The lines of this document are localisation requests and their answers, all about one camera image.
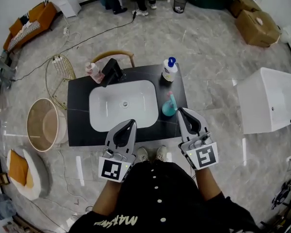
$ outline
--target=marble floor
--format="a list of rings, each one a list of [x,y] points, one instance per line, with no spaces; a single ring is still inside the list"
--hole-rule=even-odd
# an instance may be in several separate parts
[[[130,10],[134,8],[132,1],[127,1],[126,5]],[[183,14],[176,14],[166,0],[158,1],[157,5],[157,10],[149,11],[149,16],[137,17],[127,26],[66,51],[76,76],[85,76],[85,62],[108,50],[132,51],[136,66],[160,64],[170,56],[176,57],[188,106],[206,118],[213,139],[217,141],[220,162],[211,170],[219,186],[226,196],[248,209],[256,223],[267,220],[280,209],[271,210],[271,202],[289,177],[286,158],[291,156],[291,127],[273,133],[244,135],[235,84],[260,67],[291,73],[288,47],[282,43],[267,49],[247,45],[228,11],[187,4]],[[77,17],[68,18],[70,32],[81,33],[81,37],[77,34],[72,37],[75,42],[131,20],[130,12],[115,16],[105,11],[99,2],[84,5]],[[54,21],[53,31],[36,37],[15,54],[16,78],[29,73],[66,46],[73,45],[67,43],[63,47],[65,26],[61,15]],[[127,58],[118,57],[118,61],[122,68],[129,67]],[[44,75],[45,66],[13,83],[10,90],[1,91],[0,158],[4,170],[7,169],[5,156],[8,150],[29,144],[26,137],[29,108],[38,98],[48,97]],[[166,139],[138,143],[136,148],[143,145],[154,149],[165,144],[172,161],[190,174],[190,167],[177,147],[179,142],[179,138]],[[12,198],[17,212],[37,228],[67,231],[85,213],[87,206],[95,203],[105,184],[97,176],[102,146],[69,147],[66,143],[39,155],[48,169],[49,195],[31,203],[16,191],[13,184],[5,186],[4,191]],[[81,158],[84,185],[77,175],[77,156]]]

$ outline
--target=white sink basin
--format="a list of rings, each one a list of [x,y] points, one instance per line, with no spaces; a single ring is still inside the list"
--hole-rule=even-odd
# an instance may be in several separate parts
[[[237,85],[243,133],[266,133],[290,125],[291,74],[260,68]]]
[[[129,119],[135,119],[138,128],[150,127],[159,117],[154,84],[140,80],[97,87],[89,95],[89,116],[98,132]]]

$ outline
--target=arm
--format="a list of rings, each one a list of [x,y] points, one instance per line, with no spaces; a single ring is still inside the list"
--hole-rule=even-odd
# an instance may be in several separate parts
[[[198,189],[205,201],[208,201],[221,193],[217,182],[214,180],[210,169],[204,168],[195,171]]]
[[[107,181],[93,207],[93,212],[104,216],[110,215],[115,210],[121,186],[122,183]]]

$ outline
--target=black shirt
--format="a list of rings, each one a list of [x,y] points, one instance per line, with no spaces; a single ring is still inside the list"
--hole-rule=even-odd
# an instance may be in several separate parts
[[[177,164],[134,165],[110,216],[83,215],[70,233],[188,229],[195,232],[258,232],[250,213],[221,193],[204,201],[192,178]]]

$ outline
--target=faucet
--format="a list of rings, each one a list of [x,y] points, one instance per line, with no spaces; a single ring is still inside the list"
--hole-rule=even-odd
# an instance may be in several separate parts
[[[116,78],[117,81],[121,79],[123,76],[123,72],[118,65],[118,62],[111,58],[106,66],[103,68],[102,73],[105,75],[103,80],[101,81],[101,86],[107,87],[107,85]]]

